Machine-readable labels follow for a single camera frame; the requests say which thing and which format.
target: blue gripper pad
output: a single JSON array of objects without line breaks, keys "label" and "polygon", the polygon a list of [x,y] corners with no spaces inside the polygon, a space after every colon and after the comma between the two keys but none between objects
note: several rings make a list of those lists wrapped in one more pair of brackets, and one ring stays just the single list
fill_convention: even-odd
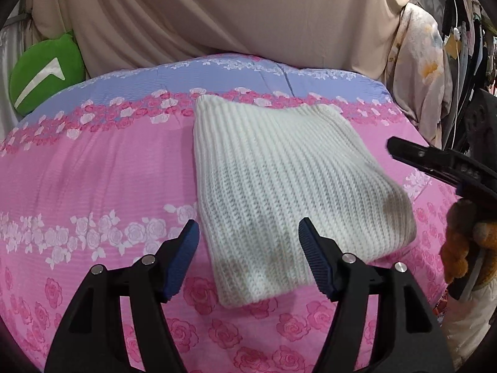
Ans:
[{"label": "blue gripper pad", "polygon": [[311,267],[312,275],[316,281],[317,287],[322,294],[331,299],[335,293],[333,286],[333,269],[322,252],[317,240],[329,240],[322,238],[307,218],[302,219],[299,223],[299,241],[307,262]]},{"label": "blue gripper pad", "polygon": [[178,294],[185,280],[186,271],[195,255],[200,239],[198,223],[194,222],[182,237],[182,242],[166,271],[166,284],[163,289],[167,300]]}]

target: metal screw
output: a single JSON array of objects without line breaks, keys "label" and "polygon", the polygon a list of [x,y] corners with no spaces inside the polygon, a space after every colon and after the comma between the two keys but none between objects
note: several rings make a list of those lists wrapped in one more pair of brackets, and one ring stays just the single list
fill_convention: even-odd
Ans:
[{"label": "metal screw", "polygon": [[342,255],[342,261],[346,262],[347,264],[353,264],[357,258],[355,257],[354,254],[343,254]]},{"label": "metal screw", "polygon": [[100,265],[100,264],[98,264],[98,265],[93,265],[93,266],[91,267],[91,270],[90,270],[90,271],[91,271],[91,273],[92,273],[93,275],[98,275],[98,274],[101,274],[101,273],[103,272],[103,265]]},{"label": "metal screw", "polygon": [[395,264],[395,269],[398,270],[399,272],[406,272],[407,271],[407,265],[404,264],[403,262],[397,262]]},{"label": "metal screw", "polygon": [[154,262],[155,262],[155,256],[153,256],[151,254],[145,255],[142,258],[142,264],[143,265],[152,265]]}]

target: beige curtain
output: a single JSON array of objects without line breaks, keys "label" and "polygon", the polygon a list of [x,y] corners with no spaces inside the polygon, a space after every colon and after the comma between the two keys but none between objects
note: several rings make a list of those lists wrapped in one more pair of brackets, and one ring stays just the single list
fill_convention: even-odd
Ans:
[{"label": "beige curtain", "polygon": [[[378,79],[409,0],[28,0],[37,30],[73,29],[89,75],[215,52]],[[36,41],[40,35],[33,35]]]}]

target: bed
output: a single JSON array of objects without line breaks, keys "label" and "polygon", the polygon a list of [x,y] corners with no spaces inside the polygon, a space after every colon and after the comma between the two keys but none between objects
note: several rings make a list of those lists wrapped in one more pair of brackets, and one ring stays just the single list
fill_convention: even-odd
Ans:
[{"label": "bed", "polygon": [[[195,99],[206,93],[275,109],[334,105],[413,204],[416,240],[375,264],[401,260],[431,305],[443,295],[438,252],[456,196],[388,155],[391,136],[425,143],[383,84],[239,54],[118,71],[50,98],[0,145],[0,316],[39,368],[93,264],[128,266],[198,220],[192,128]],[[369,360],[375,306],[372,297],[358,367]],[[130,362],[143,368],[126,299],[122,310]],[[315,286],[223,308],[201,236],[164,311],[189,372],[310,373],[335,309]]]}]

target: white cloth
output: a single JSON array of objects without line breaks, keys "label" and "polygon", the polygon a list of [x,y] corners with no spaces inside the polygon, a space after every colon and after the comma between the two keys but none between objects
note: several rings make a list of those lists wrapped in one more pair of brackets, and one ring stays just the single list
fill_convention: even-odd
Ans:
[{"label": "white cloth", "polygon": [[490,329],[489,321],[497,307],[497,278],[484,288],[471,292],[468,301],[449,296],[442,322],[454,367],[469,359]]},{"label": "white cloth", "polygon": [[364,261],[416,236],[408,196],[332,106],[275,110],[202,96],[194,150],[202,230],[225,307],[312,284],[297,232],[304,217]]}]

